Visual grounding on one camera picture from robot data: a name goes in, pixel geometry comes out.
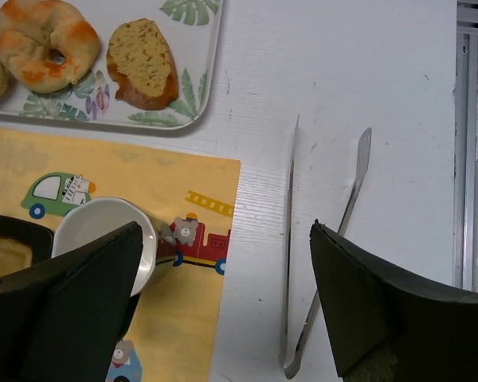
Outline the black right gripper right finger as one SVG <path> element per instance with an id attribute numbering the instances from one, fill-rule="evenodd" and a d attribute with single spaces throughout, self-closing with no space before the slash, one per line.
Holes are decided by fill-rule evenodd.
<path id="1" fill-rule="evenodd" d="M 417 275 L 321 223 L 312 266 L 345 381 L 478 381 L 478 293 Z"/>

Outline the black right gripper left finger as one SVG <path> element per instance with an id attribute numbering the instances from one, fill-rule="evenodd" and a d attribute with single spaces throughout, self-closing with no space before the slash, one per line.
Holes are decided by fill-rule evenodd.
<path id="1" fill-rule="evenodd" d="M 103 381 L 143 250 L 130 222 L 0 278 L 0 381 Z"/>

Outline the silver metal tongs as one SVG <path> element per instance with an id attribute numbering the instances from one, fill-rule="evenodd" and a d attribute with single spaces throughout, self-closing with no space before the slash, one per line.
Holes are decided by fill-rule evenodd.
<path id="1" fill-rule="evenodd" d="M 304 350 L 308 343 L 311 330 L 315 323 L 315 319 L 319 310 L 319 293 L 315 292 L 311 301 L 310 308 L 305 318 L 304 325 L 300 332 L 298 341 L 296 342 L 293 358 L 287 361 L 288 355 L 288 320 L 289 320 L 289 303 L 290 303 L 290 274 L 291 274 L 291 239 L 292 239 L 292 199 L 295 172 L 296 146 L 298 139 L 299 127 L 295 126 L 292 136 L 292 147 L 290 153 L 290 162 L 288 167 L 288 183 L 286 188 L 285 201 L 285 223 L 284 223 L 284 288 L 282 301 L 281 316 L 281 332 L 280 332 L 280 352 L 279 362 L 287 380 L 293 379 L 300 370 Z M 339 224 L 338 234 L 344 236 L 350 223 L 351 216 L 354 211 L 356 201 L 362 188 L 363 181 L 366 177 L 370 163 L 372 129 L 369 127 L 364 130 L 358 140 L 356 154 L 355 180 L 351 188 L 351 193 L 347 202 L 347 206 L 343 213 L 342 220 Z"/>

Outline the sliced bread piece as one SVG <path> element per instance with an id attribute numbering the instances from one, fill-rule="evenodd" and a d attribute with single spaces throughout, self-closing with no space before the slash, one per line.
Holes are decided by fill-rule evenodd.
<path id="1" fill-rule="evenodd" d="M 108 75 L 115 99 L 145 111 L 159 111 L 178 99 L 178 75 L 170 46 L 157 24 L 146 18 L 126 22 L 111 35 Z"/>

